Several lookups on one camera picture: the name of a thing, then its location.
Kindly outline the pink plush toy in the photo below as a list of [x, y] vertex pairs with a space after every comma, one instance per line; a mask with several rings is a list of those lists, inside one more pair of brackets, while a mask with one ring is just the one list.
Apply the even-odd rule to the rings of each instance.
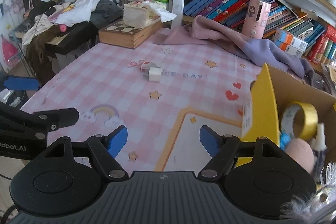
[[291, 139], [285, 152], [296, 161], [307, 173], [312, 173], [314, 168], [314, 154], [308, 142], [295, 138]]

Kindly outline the white power adapter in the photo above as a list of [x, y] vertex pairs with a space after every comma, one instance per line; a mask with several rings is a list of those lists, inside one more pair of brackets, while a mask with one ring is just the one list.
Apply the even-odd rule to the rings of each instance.
[[148, 73], [148, 80], [149, 82], [159, 83], [162, 78], [162, 68], [150, 67]]

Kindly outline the red white small box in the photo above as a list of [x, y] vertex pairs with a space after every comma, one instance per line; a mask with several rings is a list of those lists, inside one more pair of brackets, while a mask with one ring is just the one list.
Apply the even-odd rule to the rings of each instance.
[[159, 69], [163, 70], [164, 65], [163, 65], [163, 63], [154, 63], [154, 62], [150, 62], [150, 61], [145, 61], [140, 66], [140, 71], [142, 73], [148, 73], [150, 68], [159, 68]]

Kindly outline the yellow tape roll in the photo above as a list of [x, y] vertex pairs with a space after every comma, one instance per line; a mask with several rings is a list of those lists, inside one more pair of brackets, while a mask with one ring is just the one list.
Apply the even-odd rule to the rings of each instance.
[[280, 131], [292, 138], [308, 141], [317, 131], [318, 113], [310, 103], [294, 101], [284, 110], [280, 120]]

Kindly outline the dark blue spray bottle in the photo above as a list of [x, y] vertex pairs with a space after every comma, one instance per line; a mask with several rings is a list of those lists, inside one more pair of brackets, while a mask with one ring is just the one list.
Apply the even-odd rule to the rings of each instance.
[[316, 181], [319, 181], [320, 174], [324, 166], [325, 155], [327, 150], [324, 123], [319, 123], [317, 125], [317, 133], [315, 136], [315, 141], [312, 145], [312, 150], [315, 159], [313, 177]]

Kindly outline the yellow cardboard box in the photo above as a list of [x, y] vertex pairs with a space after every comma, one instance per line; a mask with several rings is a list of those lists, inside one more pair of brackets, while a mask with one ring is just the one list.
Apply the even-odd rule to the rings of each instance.
[[282, 149], [292, 148], [301, 162], [310, 157], [312, 176], [318, 180], [324, 167], [335, 162], [335, 97], [264, 65], [251, 85], [243, 106], [242, 141], [264, 136]]

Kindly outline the pink checkered tablecloth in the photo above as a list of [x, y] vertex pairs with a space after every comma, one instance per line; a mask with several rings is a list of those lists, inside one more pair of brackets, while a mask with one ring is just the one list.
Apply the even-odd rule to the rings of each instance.
[[[127, 142], [117, 161], [127, 172], [199, 172], [210, 159], [200, 128], [239, 136], [243, 104], [260, 68], [214, 44], [155, 43], [167, 34], [162, 29], [134, 50], [97, 44], [45, 84], [23, 110], [78, 110], [77, 123], [50, 133], [49, 143], [61, 136], [85, 141], [124, 125]], [[159, 83], [140, 71], [145, 61], [163, 63]]]

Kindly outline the white garment pile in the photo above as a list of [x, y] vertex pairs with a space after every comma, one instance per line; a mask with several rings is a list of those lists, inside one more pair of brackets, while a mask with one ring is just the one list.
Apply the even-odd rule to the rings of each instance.
[[77, 0], [76, 2], [55, 5], [56, 11], [47, 16], [46, 14], [38, 15], [34, 19], [34, 25], [26, 32], [22, 38], [22, 45], [30, 44], [35, 36], [38, 36], [50, 29], [54, 25], [65, 25], [72, 27], [81, 22], [88, 22], [92, 12], [96, 10], [101, 0]]

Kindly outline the wooden chess board box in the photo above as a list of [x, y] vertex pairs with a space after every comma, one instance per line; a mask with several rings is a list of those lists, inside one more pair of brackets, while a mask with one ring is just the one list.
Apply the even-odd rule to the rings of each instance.
[[139, 29], [127, 26], [120, 19], [100, 29], [98, 36], [101, 43], [135, 49], [162, 26], [161, 22], [157, 22], [144, 29]]

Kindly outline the dark grey garment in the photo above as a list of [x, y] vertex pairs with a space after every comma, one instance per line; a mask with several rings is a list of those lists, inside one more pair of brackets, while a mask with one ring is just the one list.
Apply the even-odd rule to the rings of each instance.
[[112, 1], [100, 0], [91, 13], [90, 22], [99, 30], [123, 17], [123, 9]]

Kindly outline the pink purple blanket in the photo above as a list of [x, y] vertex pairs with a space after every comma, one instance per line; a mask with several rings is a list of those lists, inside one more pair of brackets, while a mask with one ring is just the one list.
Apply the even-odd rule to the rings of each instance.
[[291, 70], [302, 79], [312, 80], [315, 76], [306, 59], [282, 51], [271, 40], [250, 38], [204, 16], [197, 16], [192, 23], [179, 26], [169, 35], [161, 35], [155, 43], [205, 45], [208, 42], [260, 67], [266, 63], [284, 72]]

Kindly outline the orange white small boxes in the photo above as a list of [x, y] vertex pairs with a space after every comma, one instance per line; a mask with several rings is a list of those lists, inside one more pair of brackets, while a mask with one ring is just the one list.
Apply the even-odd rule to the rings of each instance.
[[297, 57], [302, 57], [307, 48], [307, 43], [291, 33], [278, 28], [272, 41], [280, 50]]

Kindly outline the pink cylindrical device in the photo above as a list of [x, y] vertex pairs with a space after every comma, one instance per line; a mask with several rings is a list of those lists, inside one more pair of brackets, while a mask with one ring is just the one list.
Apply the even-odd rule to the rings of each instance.
[[271, 4], [262, 0], [250, 0], [241, 33], [255, 39], [262, 39]]

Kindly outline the tissue pack in bag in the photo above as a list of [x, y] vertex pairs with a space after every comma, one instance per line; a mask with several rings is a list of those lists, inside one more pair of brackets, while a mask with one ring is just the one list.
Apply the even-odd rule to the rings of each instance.
[[166, 4], [153, 0], [133, 1], [123, 8], [123, 22], [133, 28], [144, 29], [157, 22], [171, 22], [176, 17], [166, 9]]

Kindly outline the row of leaning books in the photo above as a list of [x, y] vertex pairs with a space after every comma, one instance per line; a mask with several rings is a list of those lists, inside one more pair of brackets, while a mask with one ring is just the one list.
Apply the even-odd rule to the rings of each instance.
[[309, 45], [305, 40], [283, 30], [287, 23], [303, 20], [279, 1], [268, 0], [190, 0], [183, 12], [194, 23], [178, 30], [181, 44], [213, 42], [227, 52], [276, 68], [289, 68], [299, 76], [310, 70], [302, 58]]

